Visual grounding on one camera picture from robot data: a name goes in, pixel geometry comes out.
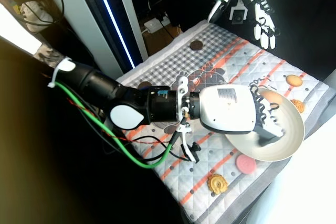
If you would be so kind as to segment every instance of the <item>pink round object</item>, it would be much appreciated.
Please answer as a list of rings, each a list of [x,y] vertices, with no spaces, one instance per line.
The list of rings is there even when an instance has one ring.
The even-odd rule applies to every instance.
[[[237,157],[236,166],[241,173],[245,174],[251,174],[257,169],[256,161],[244,154]]]

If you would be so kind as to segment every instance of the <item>egg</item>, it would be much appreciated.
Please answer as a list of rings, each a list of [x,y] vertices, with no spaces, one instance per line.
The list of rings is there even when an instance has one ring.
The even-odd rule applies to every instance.
[[[260,93],[269,103],[282,104],[282,96],[277,92],[267,90]]]

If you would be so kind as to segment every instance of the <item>led light strip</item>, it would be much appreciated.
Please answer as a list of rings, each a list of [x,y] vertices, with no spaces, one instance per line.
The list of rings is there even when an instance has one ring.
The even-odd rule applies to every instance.
[[[131,63],[131,65],[132,65],[132,68],[135,68],[134,63],[133,63],[133,60],[132,60],[132,58],[131,58],[131,55],[130,55],[130,53],[128,52],[128,49],[127,49],[126,44],[125,44],[125,41],[124,41],[124,39],[123,39],[123,37],[122,37],[122,35],[121,35],[121,33],[120,33],[120,30],[119,30],[119,27],[118,27],[118,25],[117,25],[117,22],[115,21],[115,18],[114,18],[114,16],[113,16],[111,7],[109,6],[109,3],[107,2],[107,0],[103,0],[103,1],[104,1],[104,4],[105,4],[106,9],[107,9],[107,11],[108,11],[108,13],[109,13],[109,15],[110,15],[110,18],[111,18],[111,20],[112,20],[112,22],[113,22],[113,24],[114,24],[114,27],[116,28],[117,34],[118,34],[118,36],[119,36],[119,38],[120,38],[120,41],[121,41],[121,43],[122,43],[122,45],[123,45],[123,47],[124,47],[124,49],[125,49],[125,52],[126,52],[126,54],[127,54],[127,57],[128,57],[128,59],[130,60],[130,63]]]

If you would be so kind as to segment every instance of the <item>quilted fabric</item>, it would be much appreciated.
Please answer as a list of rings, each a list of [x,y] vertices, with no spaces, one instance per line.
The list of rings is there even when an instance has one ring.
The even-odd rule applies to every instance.
[[[189,47],[190,42],[196,39],[202,41],[202,50],[193,51]],[[176,89],[179,77],[187,76],[189,90],[199,91],[215,84],[234,83],[248,86],[255,83],[275,90],[288,99],[302,101],[306,106],[301,114],[304,121],[312,115],[329,88],[284,60],[208,23],[200,24],[196,31],[176,43],[164,56],[158,53],[154,57],[157,59],[152,60],[150,66],[135,69],[123,84],[137,87],[141,82],[148,81],[154,86],[169,85]],[[303,85],[290,86],[286,82],[289,74],[301,76]],[[315,111],[314,116],[321,112],[322,109]],[[169,133],[174,127],[175,123],[141,126],[128,132],[127,137],[155,135],[162,142],[168,142],[171,136]],[[256,195],[253,193],[261,192],[270,183],[269,174],[273,173],[274,177],[286,162],[257,162],[257,170],[253,174],[241,174],[235,165],[235,159],[240,153],[225,135],[206,130],[198,120],[191,121],[191,127],[193,132],[187,135],[187,142],[197,142],[200,145],[200,161],[194,164],[169,155],[162,165],[155,168],[155,172],[184,208],[191,222],[217,223],[221,220],[223,223],[230,223],[254,200]],[[133,144],[143,157],[157,156],[164,151],[160,144],[152,143],[152,139],[144,141],[148,144]],[[173,152],[180,156],[183,155],[181,144],[178,140],[173,147]],[[221,174],[227,180],[229,186],[225,193],[215,195],[209,191],[207,178],[211,174]]]

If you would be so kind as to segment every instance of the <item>plate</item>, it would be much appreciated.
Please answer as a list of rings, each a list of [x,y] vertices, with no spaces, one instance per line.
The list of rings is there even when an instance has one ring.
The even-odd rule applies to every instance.
[[[272,91],[259,88],[259,93]],[[293,155],[305,137],[305,125],[300,112],[287,98],[282,95],[282,104],[272,111],[279,125],[285,129],[285,135],[273,144],[260,147],[259,136],[256,132],[245,135],[226,135],[228,140],[242,153],[260,161],[281,161]]]

